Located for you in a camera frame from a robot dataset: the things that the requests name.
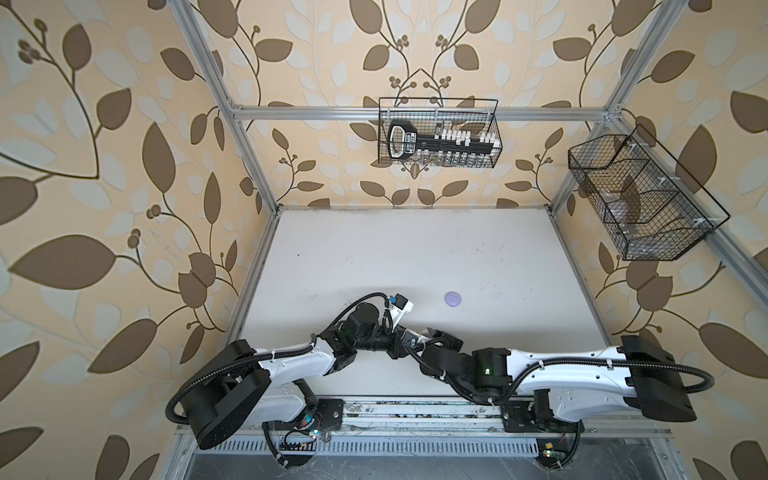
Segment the purple round charging case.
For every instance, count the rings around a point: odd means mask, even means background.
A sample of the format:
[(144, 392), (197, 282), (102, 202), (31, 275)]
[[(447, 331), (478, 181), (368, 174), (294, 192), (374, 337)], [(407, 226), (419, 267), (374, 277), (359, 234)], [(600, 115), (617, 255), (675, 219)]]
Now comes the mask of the purple round charging case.
[(448, 306), (456, 308), (461, 305), (462, 298), (458, 292), (449, 291), (445, 294), (444, 301)]

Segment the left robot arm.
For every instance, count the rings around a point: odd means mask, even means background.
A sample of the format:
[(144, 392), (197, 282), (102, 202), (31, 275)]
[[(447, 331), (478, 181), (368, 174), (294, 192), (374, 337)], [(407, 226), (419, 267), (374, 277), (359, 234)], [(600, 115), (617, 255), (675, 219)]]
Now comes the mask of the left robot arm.
[(342, 371), (361, 351), (383, 351), (393, 359), (406, 355), (400, 321), (413, 304), (401, 294), (377, 296), (384, 302), (381, 309), (367, 294), (305, 345), (258, 351), (244, 339), (230, 343), (171, 397), (166, 418), (190, 427), (203, 450), (244, 426), (321, 425), (324, 415), (308, 379)]

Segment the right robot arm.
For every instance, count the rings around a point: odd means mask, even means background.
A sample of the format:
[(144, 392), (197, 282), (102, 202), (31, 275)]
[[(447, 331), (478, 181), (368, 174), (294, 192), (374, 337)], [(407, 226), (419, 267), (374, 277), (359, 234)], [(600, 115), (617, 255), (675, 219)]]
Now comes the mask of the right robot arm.
[(715, 384), (708, 372), (677, 363), (635, 335), (617, 346), (572, 354), (504, 348), (465, 354), (444, 338), (406, 340), (403, 348), (424, 375), (473, 404), (502, 406), (528, 396), (536, 415), (566, 423), (624, 409), (651, 420), (693, 422), (691, 395)]

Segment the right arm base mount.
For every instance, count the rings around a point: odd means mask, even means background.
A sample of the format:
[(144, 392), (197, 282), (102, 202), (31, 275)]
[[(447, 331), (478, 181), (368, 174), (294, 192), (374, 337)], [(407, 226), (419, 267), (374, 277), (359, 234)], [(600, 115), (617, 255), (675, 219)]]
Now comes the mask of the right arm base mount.
[(579, 422), (566, 422), (556, 419), (547, 410), (539, 412), (533, 399), (512, 400), (500, 406), (503, 430), (506, 433), (582, 433)]

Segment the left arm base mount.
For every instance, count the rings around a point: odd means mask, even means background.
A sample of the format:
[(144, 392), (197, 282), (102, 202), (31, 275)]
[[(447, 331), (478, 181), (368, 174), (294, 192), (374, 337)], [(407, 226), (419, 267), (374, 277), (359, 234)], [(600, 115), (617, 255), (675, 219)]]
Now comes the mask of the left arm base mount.
[(287, 422), (273, 420), (269, 421), (268, 425), (278, 431), (336, 431), (342, 426), (344, 406), (345, 402), (342, 399), (321, 398), (306, 405), (292, 420)]

